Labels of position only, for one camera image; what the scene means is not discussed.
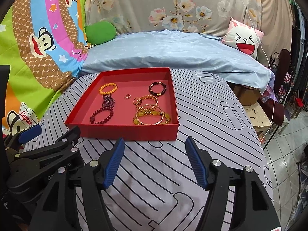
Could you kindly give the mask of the purple garnet bead strand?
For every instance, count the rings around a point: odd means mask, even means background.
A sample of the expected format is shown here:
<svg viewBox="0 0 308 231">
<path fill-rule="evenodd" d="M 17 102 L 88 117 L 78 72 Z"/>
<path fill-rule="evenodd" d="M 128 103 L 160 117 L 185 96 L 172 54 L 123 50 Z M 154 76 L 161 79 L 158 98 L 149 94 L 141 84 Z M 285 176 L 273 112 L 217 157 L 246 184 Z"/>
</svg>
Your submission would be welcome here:
<svg viewBox="0 0 308 231">
<path fill-rule="evenodd" d="M 115 99 L 113 99 L 110 94 L 103 95 L 101 106 L 106 109 L 112 109 L 115 106 Z"/>
</svg>

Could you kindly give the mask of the thin gold bangle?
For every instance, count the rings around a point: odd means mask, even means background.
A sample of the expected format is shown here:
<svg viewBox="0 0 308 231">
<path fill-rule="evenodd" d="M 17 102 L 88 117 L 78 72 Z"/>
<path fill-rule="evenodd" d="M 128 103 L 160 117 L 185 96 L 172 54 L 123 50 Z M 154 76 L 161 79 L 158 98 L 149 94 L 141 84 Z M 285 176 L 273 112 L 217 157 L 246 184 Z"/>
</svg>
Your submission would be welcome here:
<svg viewBox="0 0 308 231">
<path fill-rule="evenodd" d="M 164 111 L 158 105 L 153 110 L 144 110 L 140 107 L 136 111 L 135 119 L 140 125 L 159 125 L 163 122 L 164 115 Z"/>
</svg>

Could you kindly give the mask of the twisted gold bangle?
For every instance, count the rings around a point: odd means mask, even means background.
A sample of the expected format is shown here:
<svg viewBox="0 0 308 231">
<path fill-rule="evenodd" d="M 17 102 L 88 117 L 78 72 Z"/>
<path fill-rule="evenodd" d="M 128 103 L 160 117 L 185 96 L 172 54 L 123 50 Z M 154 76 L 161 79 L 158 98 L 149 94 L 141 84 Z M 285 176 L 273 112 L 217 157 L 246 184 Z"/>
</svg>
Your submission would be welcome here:
<svg viewBox="0 0 308 231">
<path fill-rule="evenodd" d="M 141 107 L 144 110 L 153 110 L 158 105 L 158 99 L 153 95 L 144 95 L 134 98 L 133 104 L 137 109 Z"/>
</svg>

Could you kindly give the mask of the red jewelry box tray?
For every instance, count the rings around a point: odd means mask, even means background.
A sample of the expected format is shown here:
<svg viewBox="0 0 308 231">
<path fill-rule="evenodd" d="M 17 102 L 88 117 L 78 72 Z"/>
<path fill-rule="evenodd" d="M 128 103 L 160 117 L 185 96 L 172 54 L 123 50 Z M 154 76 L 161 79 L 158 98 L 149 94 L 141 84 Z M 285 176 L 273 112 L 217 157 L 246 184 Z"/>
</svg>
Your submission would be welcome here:
<svg viewBox="0 0 308 231">
<path fill-rule="evenodd" d="M 134 68 L 104 71 L 100 74 L 90 74 L 93 82 L 83 92 L 80 99 L 68 115 L 65 124 L 68 128 L 78 126 L 82 137 L 99 139 L 140 140 L 140 141 L 169 141 L 177 138 L 179 127 L 177 104 L 175 99 L 171 71 L 167 67 Z M 115 99 L 112 118 L 105 124 L 98 124 L 108 117 L 109 111 L 100 112 L 95 116 L 95 123 L 91 124 L 91 115 L 101 107 L 103 97 L 99 93 L 103 85 L 106 92 L 114 87 L 118 89 L 112 93 Z M 153 84 L 153 91 L 158 93 L 164 89 L 166 93 L 158 98 L 158 106 L 171 118 L 168 124 L 136 125 L 133 118 L 137 108 L 133 104 L 134 98 L 149 95 L 148 88 Z"/>
</svg>

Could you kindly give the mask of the cream wooden stool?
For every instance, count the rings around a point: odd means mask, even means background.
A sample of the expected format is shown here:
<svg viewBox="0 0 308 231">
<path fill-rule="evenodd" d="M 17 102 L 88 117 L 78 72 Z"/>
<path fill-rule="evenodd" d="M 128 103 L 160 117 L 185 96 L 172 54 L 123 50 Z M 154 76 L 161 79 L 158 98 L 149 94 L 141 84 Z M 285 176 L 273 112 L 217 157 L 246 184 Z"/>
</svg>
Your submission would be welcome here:
<svg viewBox="0 0 308 231">
<path fill-rule="evenodd" d="M 244 106 L 244 110 L 261 141 L 272 126 L 270 119 L 258 102 L 253 105 Z"/>
</svg>

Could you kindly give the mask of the dark red chair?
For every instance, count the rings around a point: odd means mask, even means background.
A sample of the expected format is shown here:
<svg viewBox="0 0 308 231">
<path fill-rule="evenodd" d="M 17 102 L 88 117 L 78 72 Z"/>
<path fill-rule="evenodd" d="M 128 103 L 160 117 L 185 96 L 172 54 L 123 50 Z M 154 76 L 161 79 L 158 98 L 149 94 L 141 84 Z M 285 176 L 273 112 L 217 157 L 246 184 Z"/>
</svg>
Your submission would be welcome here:
<svg viewBox="0 0 308 231">
<path fill-rule="evenodd" d="M 285 109 L 279 99 L 282 97 L 282 85 L 285 83 L 285 76 L 290 67 L 291 54 L 287 49 L 282 49 L 278 55 L 278 66 L 275 73 L 274 95 L 275 99 L 268 99 L 265 103 L 259 100 L 263 110 L 270 112 L 271 124 L 279 127 L 284 122 Z"/>
</svg>

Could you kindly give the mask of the monkey cartoon colourful quilt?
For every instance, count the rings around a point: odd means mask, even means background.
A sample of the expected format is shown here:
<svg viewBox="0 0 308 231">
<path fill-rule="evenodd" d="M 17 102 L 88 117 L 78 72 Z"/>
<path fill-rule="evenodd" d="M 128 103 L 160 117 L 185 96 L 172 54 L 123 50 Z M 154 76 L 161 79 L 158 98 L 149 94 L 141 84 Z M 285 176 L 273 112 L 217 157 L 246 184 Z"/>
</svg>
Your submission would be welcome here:
<svg viewBox="0 0 308 231">
<path fill-rule="evenodd" d="M 88 54 L 85 0 L 15 0 L 1 22 L 1 64 L 10 65 L 3 133 L 37 124 Z"/>
</svg>

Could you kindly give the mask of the green plush pillow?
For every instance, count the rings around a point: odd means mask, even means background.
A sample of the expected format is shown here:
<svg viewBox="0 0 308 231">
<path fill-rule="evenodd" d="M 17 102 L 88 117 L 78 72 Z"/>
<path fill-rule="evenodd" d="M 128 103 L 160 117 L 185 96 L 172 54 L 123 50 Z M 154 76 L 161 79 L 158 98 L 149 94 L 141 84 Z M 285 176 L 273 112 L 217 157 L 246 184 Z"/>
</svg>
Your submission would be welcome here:
<svg viewBox="0 0 308 231">
<path fill-rule="evenodd" d="M 87 40 L 91 44 L 100 45 L 113 40 L 116 37 L 116 28 L 108 21 L 85 26 Z"/>
</svg>

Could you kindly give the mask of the brown cardboard box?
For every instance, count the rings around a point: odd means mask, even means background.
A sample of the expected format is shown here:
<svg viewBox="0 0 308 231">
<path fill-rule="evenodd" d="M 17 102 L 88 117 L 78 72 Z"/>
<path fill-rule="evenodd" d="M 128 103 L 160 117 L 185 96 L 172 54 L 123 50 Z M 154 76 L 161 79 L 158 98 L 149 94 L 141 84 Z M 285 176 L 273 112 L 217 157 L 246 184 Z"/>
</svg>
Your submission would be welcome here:
<svg viewBox="0 0 308 231">
<path fill-rule="evenodd" d="M 243 106 L 253 105 L 261 97 L 258 89 L 235 84 L 230 84 L 230 88 Z"/>
</svg>

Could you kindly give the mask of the floral grey bed cover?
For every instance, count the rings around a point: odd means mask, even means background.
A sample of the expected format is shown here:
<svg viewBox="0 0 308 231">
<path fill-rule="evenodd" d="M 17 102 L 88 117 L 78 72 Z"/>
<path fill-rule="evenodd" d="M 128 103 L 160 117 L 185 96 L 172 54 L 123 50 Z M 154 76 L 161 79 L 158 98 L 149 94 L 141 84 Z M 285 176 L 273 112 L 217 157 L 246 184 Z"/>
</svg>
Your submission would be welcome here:
<svg viewBox="0 0 308 231">
<path fill-rule="evenodd" d="M 256 29 L 261 0 L 85 0 L 85 23 L 108 21 L 119 34 L 178 30 L 222 37 L 235 19 Z"/>
</svg>

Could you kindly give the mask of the light blue blanket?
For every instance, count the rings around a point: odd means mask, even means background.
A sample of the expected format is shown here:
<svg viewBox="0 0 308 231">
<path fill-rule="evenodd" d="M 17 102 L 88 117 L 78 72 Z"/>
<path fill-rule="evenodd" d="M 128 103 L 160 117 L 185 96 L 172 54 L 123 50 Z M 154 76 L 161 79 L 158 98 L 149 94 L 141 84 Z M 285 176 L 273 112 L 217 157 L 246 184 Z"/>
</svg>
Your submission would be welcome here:
<svg viewBox="0 0 308 231">
<path fill-rule="evenodd" d="M 81 73 L 142 67 L 205 71 L 260 93 L 275 80 L 268 68 L 217 37 L 169 30 L 122 34 L 90 48 Z"/>
</svg>

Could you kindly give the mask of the laughing cat face pillow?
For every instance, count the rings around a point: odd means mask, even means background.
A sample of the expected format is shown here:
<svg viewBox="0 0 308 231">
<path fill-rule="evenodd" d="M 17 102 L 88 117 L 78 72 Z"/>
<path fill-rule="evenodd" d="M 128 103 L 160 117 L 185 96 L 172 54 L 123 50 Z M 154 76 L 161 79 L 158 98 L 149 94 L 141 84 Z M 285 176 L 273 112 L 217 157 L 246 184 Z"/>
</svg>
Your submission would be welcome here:
<svg viewBox="0 0 308 231">
<path fill-rule="evenodd" d="M 257 50 L 263 36 L 264 32 L 230 18 L 228 31 L 221 42 L 257 59 Z"/>
</svg>

